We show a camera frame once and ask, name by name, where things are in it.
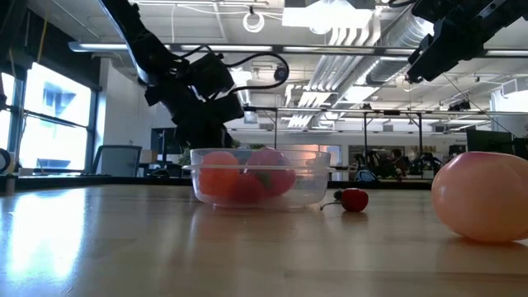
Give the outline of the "large toy peach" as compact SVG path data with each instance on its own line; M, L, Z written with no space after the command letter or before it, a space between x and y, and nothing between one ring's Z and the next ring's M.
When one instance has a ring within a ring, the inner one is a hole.
M467 152L431 184L437 218L482 243L528 239L528 160L505 153Z

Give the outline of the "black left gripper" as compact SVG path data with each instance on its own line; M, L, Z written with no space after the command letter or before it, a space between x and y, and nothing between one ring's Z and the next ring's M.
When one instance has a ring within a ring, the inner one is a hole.
M170 78L144 84L144 97L149 106L161 104L168 111L179 144L189 149L221 149L231 147L231 135L183 135L205 130L207 125L223 126L244 117L243 107L235 94L201 100L194 90L178 79Z

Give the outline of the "clear plastic tupperware container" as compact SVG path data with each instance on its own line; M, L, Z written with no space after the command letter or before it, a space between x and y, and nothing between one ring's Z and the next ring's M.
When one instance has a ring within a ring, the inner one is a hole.
M247 160L252 153L259 149L248 148L201 148L191 150L191 164L184 168L191 172L194 194L196 198L209 205L227 208L250 208L250 209L288 209L302 208L306 205L317 204L325 195L330 168L331 155L324 152L305 150L277 150L281 151L291 162L289 167L295 171L295 184L282 196L269 197L264 195L256 204L233 203L229 196L208 196L200 192L199 174L203 167L211 168L235 168L239 175L249 172L250 168L273 169L273 166L250 166ZM214 151L230 152L237 160L238 165L203 165L203 157Z

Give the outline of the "small orange tomato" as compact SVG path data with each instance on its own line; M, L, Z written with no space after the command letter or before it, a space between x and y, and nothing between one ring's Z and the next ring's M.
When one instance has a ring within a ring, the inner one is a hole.
M203 165L238 165L238 160L227 151L214 151L203 157ZM199 174L200 192L208 196L227 197L238 180L238 169L203 167Z

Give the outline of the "long ceiling light bar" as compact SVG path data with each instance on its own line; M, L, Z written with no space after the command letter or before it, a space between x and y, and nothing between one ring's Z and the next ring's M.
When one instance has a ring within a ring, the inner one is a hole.
M126 44L79 43L69 42L68 47L73 52L117 52L126 51ZM225 45L214 44L209 48L221 53L246 53L256 54L274 51L279 54L304 54L304 55L357 55L379 57L408 57L415 49L394 48L380 46L331 46L331 45ZM478 55L481 59L528 59L528 49L485 49Z

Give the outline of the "grey office chair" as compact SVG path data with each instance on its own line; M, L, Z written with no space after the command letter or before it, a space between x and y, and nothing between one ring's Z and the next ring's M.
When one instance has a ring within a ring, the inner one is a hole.
M134 145L101 145L90 171L91 175L136 177L142 148Z

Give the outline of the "pink round fruit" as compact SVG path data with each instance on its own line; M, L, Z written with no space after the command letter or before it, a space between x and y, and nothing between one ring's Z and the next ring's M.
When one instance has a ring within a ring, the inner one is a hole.
M250 168L265 188L265 195L269 197L282 196L295 184L295 171L285 169L291 165L290 160L281 152L273 148L263 148L252 153L247 160L250 166L273 166L273 169Z

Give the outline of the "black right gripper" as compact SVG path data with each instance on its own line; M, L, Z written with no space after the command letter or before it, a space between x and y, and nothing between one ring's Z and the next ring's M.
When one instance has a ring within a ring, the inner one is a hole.
M454 9L434 24L434 37L426 35L408 57L408 81L431 82L455 67L464 58L474 58L495 33L482 17Z

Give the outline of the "red cherry with stem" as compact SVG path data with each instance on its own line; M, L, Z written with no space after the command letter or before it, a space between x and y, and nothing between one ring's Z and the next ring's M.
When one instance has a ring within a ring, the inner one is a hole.
M345 211L348 212L362 212L369 203L369 196L362 189L347 188L341 191L341 200L334 199L333 202L321 205L319 209L323 210L328 205L340 205Z

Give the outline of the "silver ceiling air duct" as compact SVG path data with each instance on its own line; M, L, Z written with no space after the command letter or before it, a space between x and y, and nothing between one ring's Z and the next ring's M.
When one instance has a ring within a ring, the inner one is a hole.
M426 35L433 35L433 24L406 11L402 17L384 34L380 46L397 48L417 48ZM366 74L368 85L383 85L397 76L408 65L406 58L393 59L380 57Z

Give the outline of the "dark computer monitor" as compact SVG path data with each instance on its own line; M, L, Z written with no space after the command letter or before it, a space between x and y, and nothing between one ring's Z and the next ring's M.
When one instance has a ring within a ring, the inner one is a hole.
M171 155L182 153L175 128L152 128L150 148L158 153L163 162L167 162Z
M467 130L466 138L469 151L514 154L511 133Z

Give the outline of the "black metal table frame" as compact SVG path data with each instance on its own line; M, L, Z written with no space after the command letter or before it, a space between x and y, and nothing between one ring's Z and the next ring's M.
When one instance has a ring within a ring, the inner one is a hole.
M64 189L102 185L192 186L189 178L145 177L0 177L0 194L9 191ZM361 188L372 190L430 190L431 181L328 181L328 189Z

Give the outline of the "black background workstation frame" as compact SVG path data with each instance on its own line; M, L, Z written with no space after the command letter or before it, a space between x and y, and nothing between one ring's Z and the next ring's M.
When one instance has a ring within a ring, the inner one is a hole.
M281 123L283 112L292 112L295 116L322 116L324 109L317 108L270 108L259 107L254 110L265 121L263 124L246 124L243 119L227 124L233 137L243 144L269 144L274 148L286 145L330 145L341 148L341 165L352 162L349 148L358 146L361 152L379 146L412 146L423 147L423 130L383 132L375 129L378 114L373 111L353 110L355 116L351 122L336 123L332 129L321 127L289 128Z

